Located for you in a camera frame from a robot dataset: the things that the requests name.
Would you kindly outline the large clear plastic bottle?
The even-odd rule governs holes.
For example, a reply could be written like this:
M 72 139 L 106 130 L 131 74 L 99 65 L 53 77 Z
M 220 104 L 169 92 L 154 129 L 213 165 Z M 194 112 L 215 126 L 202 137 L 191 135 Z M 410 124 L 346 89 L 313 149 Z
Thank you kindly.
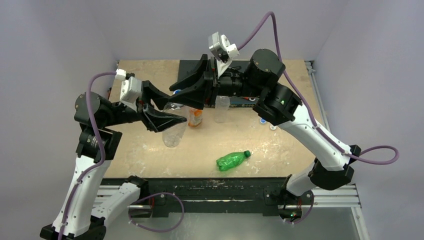
M 214 121 L 224 123 L 227 120 L 230 98 L 228 96 L 217 96 L 215 99 Z

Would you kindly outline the orange label plastic bottle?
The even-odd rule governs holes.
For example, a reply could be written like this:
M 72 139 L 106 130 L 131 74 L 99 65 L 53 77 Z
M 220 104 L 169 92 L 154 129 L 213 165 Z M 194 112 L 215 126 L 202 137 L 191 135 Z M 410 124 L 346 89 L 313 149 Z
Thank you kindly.
M 188 126 L 195 128 L 198 127 L 203 121 L 203 111 L 190 107 L 188 109 Z

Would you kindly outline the slim clear plastic bottle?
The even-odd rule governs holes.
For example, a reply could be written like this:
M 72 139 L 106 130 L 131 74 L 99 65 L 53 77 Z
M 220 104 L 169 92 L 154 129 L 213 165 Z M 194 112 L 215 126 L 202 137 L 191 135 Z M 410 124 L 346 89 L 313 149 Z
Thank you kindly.
M 185 117 L 186 119 L 188 119 L 188 116 L 189 116 L 188 107 L 179 103 L 169 102 L 165 105 L 163 111 L 165 113 L 170 113 L 170 114 L 178 115 L 181 117 Z M 186 131 L 187 126 L 188 126 L 188 121 L 185 121 L 183 123 L 179 123 L 163 131 L 162 141 L 164 145 L 169 148 L 174 148 L 178 146 L 183 138 L 183 135 Z

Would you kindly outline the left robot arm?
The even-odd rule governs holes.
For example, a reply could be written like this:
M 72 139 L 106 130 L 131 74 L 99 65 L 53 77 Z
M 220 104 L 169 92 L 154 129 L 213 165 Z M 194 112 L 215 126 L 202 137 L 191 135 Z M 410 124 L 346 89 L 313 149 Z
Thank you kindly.
M 81 94 L 74 118 L 81 134 L 76 149 L 75 169 L 65 202 L 53 223 L 40 231 L 45 240 L 102 240 L 112 221 L 132 203 L 154 205 L 147 180 L 130 176 L 116 193 L 94 206 L 98 189 L 111 165 L 122 138 L 112 126 L 142 122 L 148 131 L 160 133 L 185 123 L 183 116 L 163 111 L 169 96 L 150 81 L 130 77 L 121 82 L 118 102 L 96 93 Z

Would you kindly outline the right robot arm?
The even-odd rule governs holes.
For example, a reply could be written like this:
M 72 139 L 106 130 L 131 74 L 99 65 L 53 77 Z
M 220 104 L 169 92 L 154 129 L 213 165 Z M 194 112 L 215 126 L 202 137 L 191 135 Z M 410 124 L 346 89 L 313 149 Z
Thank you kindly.
M 169 89 L 174 92 L 173 103 L 199 110 L 217 96 L 256 98 L 252 109 L 259 117 L 291 134 L 315 156 L 314 162 L 290 176 L 280 191 L 282 200 L 292 204 L 313 188 L 335 190 L 349 184 L 354 175 L 350 163 L 359 148 L 339 142 L 309 115 L 298 95 L 279 83 L 285 69 L 273 51 L 258 49 L 244 72 L 228 69 L 219 75 L 217 60 L 204 54 L 191 74 Z

